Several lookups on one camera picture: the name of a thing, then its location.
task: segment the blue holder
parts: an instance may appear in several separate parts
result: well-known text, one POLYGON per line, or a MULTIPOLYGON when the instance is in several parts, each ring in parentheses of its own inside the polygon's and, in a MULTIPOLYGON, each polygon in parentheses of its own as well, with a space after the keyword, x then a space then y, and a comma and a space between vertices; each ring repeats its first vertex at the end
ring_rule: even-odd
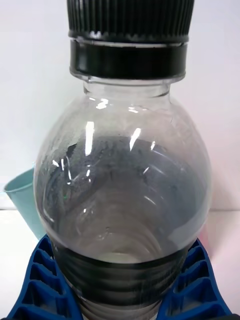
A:
MULTIPOLYGON (((197 240, 163 299, 156 320, 207 320, 231 314, 219 293, 208 254, 197 240)), ((46 235, 31 255, 20 295, 8 318, 83 320, 46 235)))

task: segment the black bottle cap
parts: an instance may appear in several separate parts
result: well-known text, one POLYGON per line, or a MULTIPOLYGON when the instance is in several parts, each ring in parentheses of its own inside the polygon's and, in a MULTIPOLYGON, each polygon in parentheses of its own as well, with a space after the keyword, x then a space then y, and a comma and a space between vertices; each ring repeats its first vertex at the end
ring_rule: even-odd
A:
POLYGON ((186 72, 194 0, 67 0, 70 72, 167 79, 186 72))

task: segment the white surface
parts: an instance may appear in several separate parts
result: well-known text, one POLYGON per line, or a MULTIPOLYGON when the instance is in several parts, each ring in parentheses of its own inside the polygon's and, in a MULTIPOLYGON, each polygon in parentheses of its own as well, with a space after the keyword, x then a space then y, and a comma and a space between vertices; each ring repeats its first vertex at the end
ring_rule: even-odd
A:
POLYGON ((0 319, 9 314, 17 301, 37 243, 18 211, 0 211, 0 319))
MULTIPOLYGON (((240 314, 240 211, 211 212, 209 251, 218 289, 233 313, 240 314)), ((0 211, 0 318, 6 317, 22 288, 37 239, 18 211, 0 211)))
MULTIPOLYGON (((196 0, 187 76, 172 86, 206 142, 212 207, 240 210, 240 1, 196 0)), ((82 84, 69 73, 66 0, 0 0, 0 191, 36 160, 82 84)), ((0 208, 11 207, 0 195, 0 208)))

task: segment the light blue cup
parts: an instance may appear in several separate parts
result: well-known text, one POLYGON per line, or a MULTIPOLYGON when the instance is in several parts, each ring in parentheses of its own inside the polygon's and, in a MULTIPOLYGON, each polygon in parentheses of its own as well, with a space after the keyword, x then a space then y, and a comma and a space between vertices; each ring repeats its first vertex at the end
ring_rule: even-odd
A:
POLYGON ((10 181, 5 186, 4 191, 12 200, 37 239, 41 239, 46 232, 40 222, 35 205, 33 178, 34 169, 28 170, 10 181))

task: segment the white background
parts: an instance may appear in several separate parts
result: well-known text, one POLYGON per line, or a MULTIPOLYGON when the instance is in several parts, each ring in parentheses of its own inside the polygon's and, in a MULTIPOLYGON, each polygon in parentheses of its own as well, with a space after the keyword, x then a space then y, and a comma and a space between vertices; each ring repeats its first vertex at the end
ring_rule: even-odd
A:
MULTIPOLYGON (((172 93, 206 143, 212 208, 240 209, 240 1, 196 0, 185 80, 172 93)), ((32 167, 82 83, 69 73, 66 0, 0 0, 0 191, 32 167)), ((0 208, 11 207, 0 194, 0 208)))

